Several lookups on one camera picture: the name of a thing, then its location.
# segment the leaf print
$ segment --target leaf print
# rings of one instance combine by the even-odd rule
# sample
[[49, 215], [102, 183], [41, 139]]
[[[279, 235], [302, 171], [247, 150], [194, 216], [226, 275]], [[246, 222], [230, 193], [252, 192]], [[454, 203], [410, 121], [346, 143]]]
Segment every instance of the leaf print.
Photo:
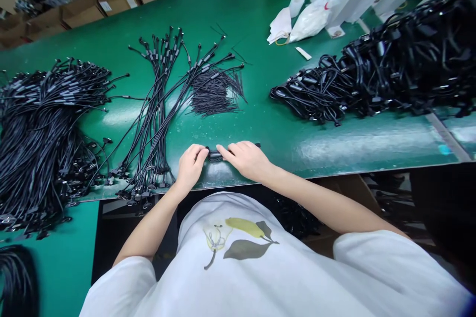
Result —
[[256, 225], [256, 223], [246, 219], [228, 218], [225, 220], [225, 223], [228, 226], [242, 230], [255, 238], [265, 236], [263, 230], [261, 230], [260, 227]]
[[263, 231], [264, 236], [268, 239], [271, 239], [271, 228], [266, 224], [263, 220], [261, 222], [257, 222], [256, 225]]
[[235, 240], [225, 255], [223, 255], [223, 258], [237, 260], [257, 259], [264, 255], [271, 244], [272, 243], [261, 245], [250, 242], [249, 240]]

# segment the person's right hand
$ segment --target person's right hand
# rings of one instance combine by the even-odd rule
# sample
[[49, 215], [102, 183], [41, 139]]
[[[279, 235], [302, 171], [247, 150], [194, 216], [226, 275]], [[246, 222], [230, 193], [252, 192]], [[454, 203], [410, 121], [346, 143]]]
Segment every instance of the person's right hand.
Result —
[[250, 141], [229, 144], [230, 151], [217, 145], [217, 150], [223, 159], [230, 162], [244, 177], [258, 183], [263, 183], [275, 168], [260, 148]]

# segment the green table surface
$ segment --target green table surface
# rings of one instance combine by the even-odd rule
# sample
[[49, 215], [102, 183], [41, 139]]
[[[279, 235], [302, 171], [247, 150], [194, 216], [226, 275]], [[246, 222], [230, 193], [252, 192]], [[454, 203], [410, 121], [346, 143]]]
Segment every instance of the green table surface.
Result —
[[0, 232], [0, 240], [28, 248], [39, 281], [41, 317], [77, 317], [91, 287], [99, 202], [80, 204], [68, 211], [73, 218], [43, 240], [15, 241], [21, 232]]
[[[198, 43], [204, 49], [219, 40], [210, 26], [218, 23], [227, 38], [217, 52], [223, 57], [235, 49], [252, 65], [242, 71], [248, 104], [242, 111], [205, 119], [186, 115], [183, 107], [171, 122], [167, 135], [167, 157], [174, 173], [179, 157], [192, 143], [214, 147], [240, 140], [260, 142], [269, 159], [295, 174], [310, 178], [337, 174], [389, 170], [396, 168], [454, 163], [458, 160], [443, 150], [441, 137], [422, 117], [386, 112], [374, 118], [358, 119], [349, 115], [341, 127], [331, 123], [317, 126], [296, 118], [284, 105], [268, 97], [272, 87], [283, 83], [304, 67], [313, 67], [325, 53], [340, 54], [350, 40], [363, 34], [358, 25], [344, 24], [346, 35], [331, 40], [325, 31], [317, 36], [286, 46], [269, 46], [269, 23], [290, 0], [158, 0], [104, 20], [57, 36], [0, 53], [0, 69], [12, 76], [19, 71], [48, 70], [56, 58], [67, 56], [91, 61], [113, 72], [130, 73], [116, 83], [110, 95], [144, 97], [153, 83], [151, 65], [127, 45], [140, 48], [138, 38], [151, 34], [163, 36], [170, 25], [182, 27], [191, 56]], [[312, 59], [306, 61], [296, 50], [302, 47]], [[184, 53], [171, 75], [172, 86], [188, 69]], [[167, 102], [169, 108], [177, 97]], [[116, 99], [106, 104], [108, 113], [92, 111], [81, 122], [86, 135], [118, 142], [136, 118], [141, 102]], [[466, 127], [471, 128], [468, 118]], [[112, 165], [121, 161], [132, 141], [128, 135], [112, 156]], [[469, 139], [468, 145], [474, 143]], [[206, 163], [196, 189], [227, 187], [250, 183], [227, 162]], [[87, 200], [115, 197], [119, 184], [99, 188]], [[58, 227], [42, 241], [24, 240], [38, 257], [42, 284], [43, 316], [76, 316], [89, 286], [94, 249], [95, 219], [98, 205], [85, 203], [70, 209], [74, 221]], [[51, 312], [60, 304], [60, 313]]]

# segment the cable bundle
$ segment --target cable bundle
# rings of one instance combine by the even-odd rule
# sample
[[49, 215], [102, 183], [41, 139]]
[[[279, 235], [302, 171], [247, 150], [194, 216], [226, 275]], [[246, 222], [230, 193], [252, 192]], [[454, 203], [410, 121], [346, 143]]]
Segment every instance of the cable bundle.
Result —
[[38, 279], [28, 249], [21, 245], [0, 248], [0, 270], [3, 275], [1, 316], [38, 316]]
[[390, 108], [414, 115], [453, 106], [470, 115], [476, 97], [471, 0], [431, 0], [396, 14], [352, 41], [343, 56], [324, 55], [271, 90], [270, 97], [318, 123], [341, 125], [347, 110], [374, 116]]
[[[150, 62], [154, 71], [153, 86], [147, 94], [139, 115], [119, 142], [120, 144], [129, 132], [133, 131], [132, 145], [118, 167], [109, 172], [108, 184], [113, 184], [115, 178], [126, 180], [127, 185], [119, 190], [117, 195], [119, 198], [128, 200], [130, 206], [143, 203], [144, 209], [151, 207], [152, 204], [149, 202], [149, 198], [157, 192], [156, 190], [170, 187], [174, 183], [175, 178], [166, 158], [166, 133], [172, 118], [182, 105], [192, 102], [193, 97], [202, 88], [206, 88], [209, 83], [216, 81], [218, 78], [224, 80], [227, 72], [243, 68], [242, 64], [226, 70], [218, 69], [225, 61], [235, 58], [231, 53], [215, 63], [211, 62], [211, 59], [215, 56], [215, 51], [224, 38], [225, 36], [222, 36], [220, 42], [215, 43], [205, 54], [202, 54], [201, 44], [199, 44], [193, 66], [190, 54], [183, 41], [181, 28], [178, 29], [175, 36], [173, 36], [172, 26], [165, 38], [159, 39], [152, 35], [152, 45], [140, 38], [139, 43], [144, 47], [145, 53], [129, 46], [131, 51], [137, 52]], [[187, 55], [189, 70], [168, 91], [165, 91], [170, 73], [182, 48]], [[242, 89], [238, 88], [240, 86], [238, 82], [241, 83], [237, 79], [227, 80], [228, 85], [232, 86], [236, 93], [242, 94]], [[165, 100], [175, 90], [179, 90], [177, 100], [169, 112], [166, 113]]]
[[103, 145], [84, 136], [79, 119], [109, 101], [114, 88], [105, 68], [93, 63], [56, 60], [48, 72], [18, 73], [0, 90], [0, 227], [26, 228], [48, 235], [71, 220], [65, 206], [99, 184]]
[[197, 88], [192, 97], [192, 110], [202, 117], [225, 112], [236, 113], [239, 110], [239, 97], [248, 103], [244, 98], [243, 81], [236, 72], [229, 76], [226, 71], [211, 70], [197, 76], [192, 85]]

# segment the coiled black cable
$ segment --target coiled black cable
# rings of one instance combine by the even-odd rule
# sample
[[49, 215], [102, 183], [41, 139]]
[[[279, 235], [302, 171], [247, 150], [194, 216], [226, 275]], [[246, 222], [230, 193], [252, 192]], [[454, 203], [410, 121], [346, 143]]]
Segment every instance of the coiled black cable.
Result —
[[0, 248], [3, 277], [1, 317], [37, 317], [40, 313], [38, 278], [29, 250], [21, 245]]
[[328, 54], [270, 97], [303, 119], [341, 125], [349, 109], [360, 117], [388, 109], [428, 114], [435, 106], [470, 115], [476, 98], [473, 0], [431, 0], [396, 14], [350, 42], [337, 60]]

